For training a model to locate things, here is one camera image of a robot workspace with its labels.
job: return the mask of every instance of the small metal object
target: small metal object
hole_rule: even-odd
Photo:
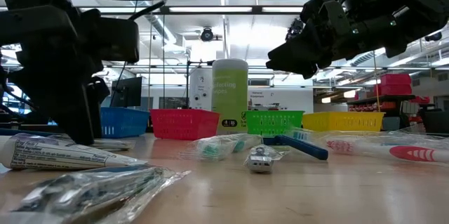
[[[252,148],[246,166],[257,173],[271,173],[274,161],[263,147]]]

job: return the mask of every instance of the white cylindrical container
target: white cylindrical container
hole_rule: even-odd
[[[212,70],[196,69],[190,75],[190,107],[212,110]]]
[[[240,59],[221,59],[216,60],[212,68],[212,111],[220,113],[217,133],[246,133],[248,63]]]

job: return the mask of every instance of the green basket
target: green basket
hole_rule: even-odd
[[[247,111],[248,133],[277,136],[292,127],[301,127],[304,111]]]

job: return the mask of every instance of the computer monitor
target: computer monitor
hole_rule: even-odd
[[[111,107],[140,106],[141,94],[142,94],[142,77],[134,77],[130,79],[122,79],[120,81],[113,81]]]

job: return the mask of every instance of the yellow basket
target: yellow basket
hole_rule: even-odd
[[[313,131],[372,131],[382,127],[384,112],[317,112],[302,115],[302,125]]]

